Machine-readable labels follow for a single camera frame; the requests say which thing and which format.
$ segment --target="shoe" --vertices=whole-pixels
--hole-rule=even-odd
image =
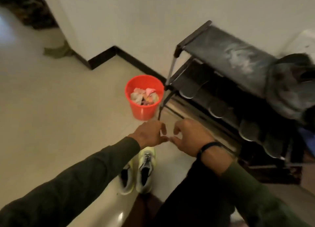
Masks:
[[[152,171],[155,167],[155,149],[146,147],[139,153],[139,169],[137,172],[136,190],[141,193],[149,193],[152,189]]]
[[[119,192],[122,195],[130,194],[134,187],[134,178],[133,178],[133,161],[129,161],[127,165],[118,175],[119,177]]]

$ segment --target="black wristband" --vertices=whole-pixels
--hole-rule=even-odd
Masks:
[[[210,148],[210,147],[212,147],[212,146],[218,146],[218,147],[220,147],[220,146],[221,146],[221,143],[218,142],[218,141],[213,141],[213,142],[209,142],[208,144],[205,144],[205,145],[199,150],[199,152],[198,152],[198,154],[197,154],[197,159],[200,159],[201,154],[202,154],[205,150],[207,150],[208,148]]]

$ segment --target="left hand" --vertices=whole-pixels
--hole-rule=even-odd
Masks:
[[[145,147],[154,147],[163,142],[168,141],[167,136],[161,136],[160,131],[163,135],[166,135],[166,126],[163,122],[151,120],[148,122],[142,123],[134,133],[128,135],[135,139],[141,149]]]

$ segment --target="red trash bin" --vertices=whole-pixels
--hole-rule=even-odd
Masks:
[[[144,106],[144,105],[138,105],[134,103],[130,99],[130,94],[134,92],[135,88],[141,88],[141,89],[147,89],[147,88],[153,88],[156,90],[156,93],[159,97],[158,102]],[[159,106],[160,102],[162,101],[163,98],[163,93],[164,93],[164,85],[163,83],[151,76],[151,75],[139,75],[136,77],[133,77],[130,79],[125,87],[125,95],[126,98],[128,99],[130,103],[130,107],[132,110],[132,114],[134,115],[135,118],[142,120],[142,121],[147,121],[154,117],[155,111],[157,107]]]

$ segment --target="trash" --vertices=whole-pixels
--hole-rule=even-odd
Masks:
[[[130,99],[138,105],[152,105],[158,102],[158,95],[155,89],[147,88],[146,90],[135,88],[134,92],[130,94]]]

